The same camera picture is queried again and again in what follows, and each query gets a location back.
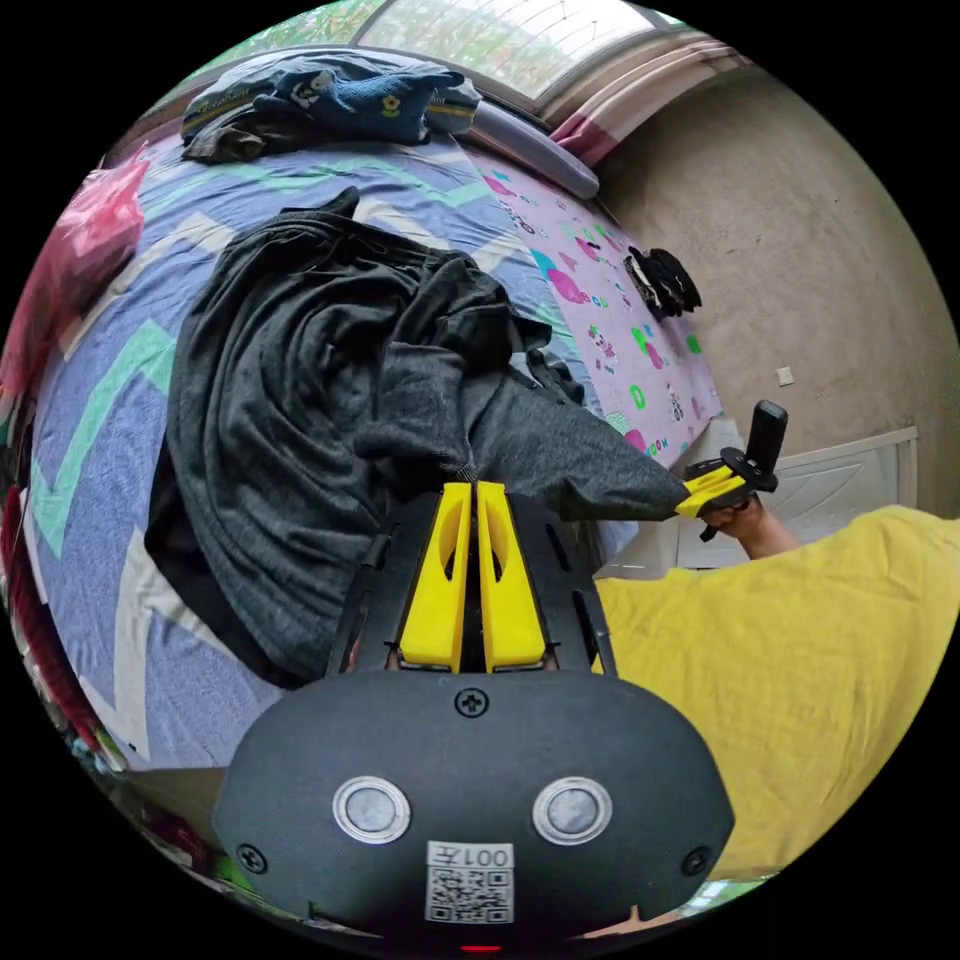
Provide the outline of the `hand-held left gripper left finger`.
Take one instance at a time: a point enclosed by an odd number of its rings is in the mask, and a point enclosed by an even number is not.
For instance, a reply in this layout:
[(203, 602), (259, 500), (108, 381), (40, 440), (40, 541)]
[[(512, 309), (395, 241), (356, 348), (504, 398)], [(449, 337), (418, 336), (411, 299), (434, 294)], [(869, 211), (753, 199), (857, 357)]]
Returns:
[(399, 640), (405, 666), (460, 670), (472, 485), (448, 483), (433, 507)]

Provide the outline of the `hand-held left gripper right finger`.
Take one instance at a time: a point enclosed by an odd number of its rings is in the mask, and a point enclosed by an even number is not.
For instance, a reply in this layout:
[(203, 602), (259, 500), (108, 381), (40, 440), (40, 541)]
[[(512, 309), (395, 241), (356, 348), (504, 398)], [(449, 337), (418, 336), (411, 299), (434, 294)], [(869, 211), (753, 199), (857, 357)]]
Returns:
[(505, 487), (478, 483), (476, 503), (486, 669), (536, 667), (546, 643)]

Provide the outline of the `person's right hand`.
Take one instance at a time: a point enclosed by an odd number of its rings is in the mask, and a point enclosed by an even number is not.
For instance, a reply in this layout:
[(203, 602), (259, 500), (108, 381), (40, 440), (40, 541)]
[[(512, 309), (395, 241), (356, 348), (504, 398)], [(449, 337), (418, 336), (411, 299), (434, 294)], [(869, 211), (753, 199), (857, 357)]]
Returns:
[(707, 525), (718, 533), (738, 541), (754, 538), (765, 515), (761, 501), (751, 497), (734, 507), (713, 510), (704, 517)]

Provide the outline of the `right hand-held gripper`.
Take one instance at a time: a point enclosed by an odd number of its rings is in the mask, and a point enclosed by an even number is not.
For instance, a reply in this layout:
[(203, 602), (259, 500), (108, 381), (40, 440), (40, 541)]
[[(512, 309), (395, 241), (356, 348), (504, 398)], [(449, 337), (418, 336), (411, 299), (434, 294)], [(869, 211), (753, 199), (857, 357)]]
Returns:
[(689, 465), (683, 472), (686, 496), (674, 508), (677, 516), (702, 519), (707, 514), (737, 508), (759, 493), (772, 493), (778, 478), (776, 459), (759, 461), (735, 447), (724, 447), (716, 458)]

